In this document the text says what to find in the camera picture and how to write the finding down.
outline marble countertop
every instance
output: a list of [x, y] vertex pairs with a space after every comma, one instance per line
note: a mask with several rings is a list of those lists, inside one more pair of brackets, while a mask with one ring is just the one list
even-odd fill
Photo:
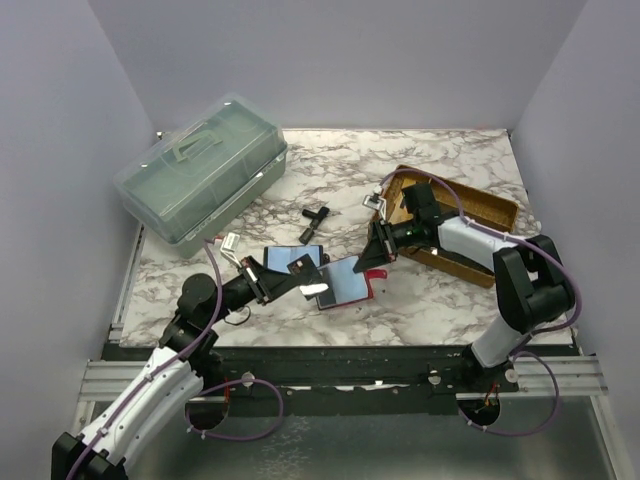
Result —
[[[226, 229], [242, 237], [237, 256], [262, 261], [268, 245], [299, 245], [309, 220], [303, 208], [327, 205], [332, 214], [312, 243], [332, 259], [361, 252], [371, 210], [361, 205], [398, 164], [486, 190], [520, 204], [515, 233], [538, 233], [507, 133], [503, 130], [286, 130], [287, 171]], [[181, 259], [146, 232], [135, 282], [124, 310], [120, 344], [155, 346], [175, 310], [184, 280], [213, 276], [204, 251]], [[237, 275], [216, 251], [223, 280]], [[252, 304], [251, 319], [234, 327], [219, 322], [220, 346], [457, 345], [475, 340], [498, 314], [494, 289], [484, 289], [400, 258], [373, 280], [375, 298], [319, 311], [295, 289], [267, 305]], [[536, 338], [571, 343], [571, 333]]]

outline small black object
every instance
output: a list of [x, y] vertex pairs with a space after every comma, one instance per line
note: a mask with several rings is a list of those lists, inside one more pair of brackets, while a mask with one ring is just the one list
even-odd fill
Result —
[[302, 210], [302, 216], [311, 219], [311, 223], [309, 224], [309, 228], [307, 228], [302, 235], [300, 235], [300, 243], [303, 245], [307, 245], [311, 239], [313, 238], [313, 234], [316, 231], [316, 228], [320, 226], [320, 223], [327, 218], [329, 215], [329, 209], [327, 207], [320, 207], [318, 213], [312, 212], [311, 210], [307, 210], [306, 208]]

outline cable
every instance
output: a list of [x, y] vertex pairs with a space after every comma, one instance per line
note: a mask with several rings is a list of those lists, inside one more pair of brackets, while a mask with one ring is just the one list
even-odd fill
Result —
[[[206, 436], [209, 438], [215, 438], [218, 440], [228, 440], [231, 442], [251, 442], [253, 440], [259, 440], [261, 438], [267, 437], [271, 435], [273, 432], [275, 432], [280, 427], [280, 425], [282, 425], [282, 422], [284, 421], [284, 400], [282, 399], [282, 394], [274, 384], [267, 382], [266, 380], [253, 378], [250, 380], [250, 382], [257, 383], [259, 385], [264, 385], [265, 387], [269, 388], [273, 393], [275, 393], [276, 398], [278, 399], [278, 417], [276, 418], [275, 422], [271, 424], [269, 428], [267, 428], [266, 430], [260, 433], [256, 433], [254, 435], [248, 435], [246, 437], [236, 437], [233, 435], [224, 435], [221, 433], [207, 432], [206, 430], [198, 430], [191, 423], [191, 416], [189, 413], [189, 409], [187, 408], [186, 415], [185, 415], [185, 419], [189, 424], [189, 428], [187, 429], [187, 432], [199, 433], [203, 439]], [[235, 385], [242, 385], [244, 383], [247, 383], [247, 380], [242, 380], [242, 379], [231, 380], [230, 382], [221, 383], [220, 385], [217, 385], [215, 387], [209, 388], [207, 390], [203, 390], [202, 392], [200, 392], [198, 396], [208, 395], [209, 393], [215, 392], [217, 390], [222, 390], [227, 387], [233, 387]]]
[[524, 432], [509, 432], [506, 430], [492, 429], [492, 428], [490, 429], [490, 428], [487, 428], [486, 426], [478, 425], [477, 423], [473, 422], [469, 417], [467, 417], [467, 415], [461, 409], [458, 409], [458, 412], [460, 413], [460, 415], [462, 415], [462, 417], [467, 421], [467, 425], [475, 428], [476, 430], [480, 430], [484, 433], [490, 433], [491, 435], [498, 435], [499, 437], [513, 438], [513, 437], [528, 437], [529, 435], [535, 435], [536, 433], [540, 433], [541, 431], [545, 430], [547, 427], [549, 427], [549, 425], [551, 425], [551, 423], [553, 423], [553, 421], [558, 416], [558, 413], [560, 412], [560, 404], [561, 404], [560, 387], [558, 386], [558, 379], [554, 375], [549, 364], [547, 364], [547, 362], [542, 360], [542, 358], [540, 358], [535, 353], [518, 352], [513, 356], [513, 361], [515, 362], [520, 357], [531, 357], [536, 359], [540, 363], [540, 365], [542, 365], [545, 368], [545, 370], [549, 372], [549, 376], [551, 377], [551, 381], [553, 382], [553, 390], [555, 391], [555, 395], [553, 398], [553, 409], [551, 410], [551, 413], [549, 414], [547, 419], [537, 427], [532, 428], [531, 430], [526, 430]]
[[227, 320], [227, 318], [225, 317], [225, 318], [223, 319], [224, 323], [226, 323], [227, 325], [231, 325], [231, 326], [233, 326], [233, 327], [239, 327], [240, 325], [243, 325], [243, 324], [247, 323], [247, 322], [249, 321], [249, 319], [251, 318], [251, 307], [247, 307], [247, 306], [245, 306], [244, 308], [246, 308], [247, 310], [249, 310], [249, 313], [247, 314], [247, 316], [246, 316], [245, 318], [243, 318], [242, 320], [240, 320], [240, 321], [239, 321], [239, 322], [237, 322], [237, 323], [234, 323], [234, 322], [230, 322], [230, 321], [229, 321], [229, 320]]
[[538, 255], [542, 256], [545, 260], [549, 261], [558, 270], [560, 270], [560, 273], [564, 276], [564, 278], [567, 280], [567, 282], [569, 282], [569, 284], [571, 285], [571, 288], [573, 289], [573, 293], [574, 293], [574, 296], [575, 296], [575, 308], [573, 310], [573, 314], [571, 315], [571, 317], [566, 322], [564, 322], [564, 323], [562, 323], [560, 325], [555, 325], [553, 327], [540, 328], [540, 329], [533, 330], [533, 331], [529, 332], [529, 334], [525, 337], [525, 339], [522, 341], [522, 343], [520, 345], [518, 345], [511, 352], [512, 354], [516, 354], [517, 352], [519, 352], [520, 349], [522, 347], [524, 347], [524, 345], [526, 345], [527, 342], [534, 335], [538, 335], [540, 333], [556, 332], [558, 330], [563, 330], [563, 329], [565, 329], [567, 327], [570, 327], [571, 325], [576, 323], [576, 321], [578, 320], [578, 317], [580, 316], [580, 313], [582, 312], [582, 293], [580, 292], [580, 289], [578, 288], [578, 284], [577, 284], [576, 280], [573, 278], [571, 273], [569, 273], [569, 271], [565, 268], [564, 265], [562, 265], [558, 260], [553, 258], [551, 255], [549, 255], [547, 252], [545, 252], [541, 248], [537, 247], [536, 245], [533, 245], [532, 243], [527, 242], [526, 240], [523, 240], [523, 239], [518, 238], [518, 237], [514, 237], [512, 235], [509, 235], [508, 233], [499, 232], [499, 231], [494, 230], [493, 228], [490, 228], [490, 227], [485, 227], [484, 225], [480, 225], [479, 223], [474, 222], [470, 218], [467, 218], [465, 216], [465, 214], [464, 214], [464, 208], [462, 207], [462, 201], [460, 200], [460, 197], [458, 197], [456, 192], [454, 192], [453, 189], [449, 185], [447, 185], [447, 183], [444, 180], [436, 177], [435, 175], [432, 175], [432, 174], [427, 173], [427, 172], [423, 172], [422, 170], [418, 170], [418, 169], [415, 169], [415, 168], [399, 168], [399, 169], [394, 170], [393, 172], [385, 175], [385, 177], [382, 180], [380, 180], [379, 185], [383, 186], [385, 184], [385, 182], [387, 180], [389, 180], [391, 177], [393, 177], [397, 173], [404, 173], [404, 172], [411, 172], [411, 173], [416, 173], [418, 175], [423, 175], [423, 176], [425, 176], [427, 178], [430, 178], [434, 182], [438, 183], [447, 192], [449, 192], [449, 194], [453, 197], [453, 199], [456, 202], [456, 206], [458, 207], [458, 215], [460, 216], [460, 218], [469, 227], [475, 228], [476, 230], [478, 230], [480, 232], [484, 232], [484, 233], [489, 234], [492, 237], [498, 238], [500, 240], [508, 240], [508, 241], [516, 243], [518, 245], [522, 245], [522, 246], [528, 248], [529, 250], [532, 250], [533, 252], [535, 252]]
[[142, 390], [145, 387], [145, 385], [147, 385], [148, 383], [151, 383], [155, 379], [156, 375], [164, 371], [173, 362], [191, 353], [200, 344], [200, 342], [204, 339], [204, 337], [207, 336], [207, 334], [213, 327], [213, 324], [216, 322], [218, 315], [220, 313], [220, 309], [222, 308], [222, 276], [220, 275], [220, 269], [218, 268], [218, 264], [216, 263], [216, 260], [213, 256], [213, 253], [211, 252], [211, 249], [209, 248], [209, 245], [215, 245], [215, 240], [205, 239], [204, 249], [205, 249], [205, 252], [207, 253], [207, 256], [209, 257], [209, 260], [211, 260], [211, 265], [213, 266], [213, 272], [216, 277], [216, 285], [218, 286], [218, 295], [216, 298], [216, 306], [213, 311], [213, 315], [211, 315], [211, 320], [209, 320], [208, 325], [202, 330], [202, 333], [198, 335], [198, 337], [193, 342], [191, 342], [189, 345], [187, 345], [185, 348], [183, 348], [180, 352], [178, 352], [176, 355], [171, 357], [169, 360], [167, 360], [166, 362], [164, 362], [163, 364], [155, 368], [148, 376], [146, 376], [143, 380], [140, 381], [140, 383], [138, 383], [133, 389], [131, 389], [131, 392], [129, 392], [129, 394], [122, 400], [122, 402], [120, 402], [120, 404], [116, 407], [116, 409], [113, 411], [111, 416], [105, 421], [102, 428], [98, 430], [98, 433], [96, 433], [95, 437], [89, 442], [89, 444], [82, 451], [80, 456], [78, 456], [78, 459], [74, 462], [73, 466], [69, 470], [66, 480], [74, 480], [76, 473], [78, 472], [78, 469], [80, 468], [80, 465], [82, 464], [82, 462], [84, 462], [84, 460], [87, 458], [91, 450], [93, 450], [93, 447], [95, 447], [95, 445], [100, 441], [100, 438], [105, 437], [107, 435], [109, 428], [111, 428], [111, 426], [115, 423], [115, 421], [120, 416], [120, 414], [124, 411], [125, 408], [127, 408], [127, 406], [136, 397], [136, 395], [140, 393], [140, 390]]

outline gray wall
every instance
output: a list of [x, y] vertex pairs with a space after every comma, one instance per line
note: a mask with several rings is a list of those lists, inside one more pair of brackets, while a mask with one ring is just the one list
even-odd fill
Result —
[[234, 91], [287, 126], [509, 127], [585, 0], [90, 0], [154, 125]]
[[49, 478], [134, 223], [111, 179], [150, 122], [84, 0], [0, 15], [0, 476]]
[[640, 472], [640, 3], [590, 0], [513, 134], [543, 230], [585, 297], [595, 350]]

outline green plastic storage box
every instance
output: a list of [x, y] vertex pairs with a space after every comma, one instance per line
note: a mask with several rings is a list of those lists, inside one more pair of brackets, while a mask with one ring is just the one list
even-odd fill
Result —
[[245, 100], [219, 101], [119, 172], [125, 208], [189, 258], [285, 170], [282, 130]]

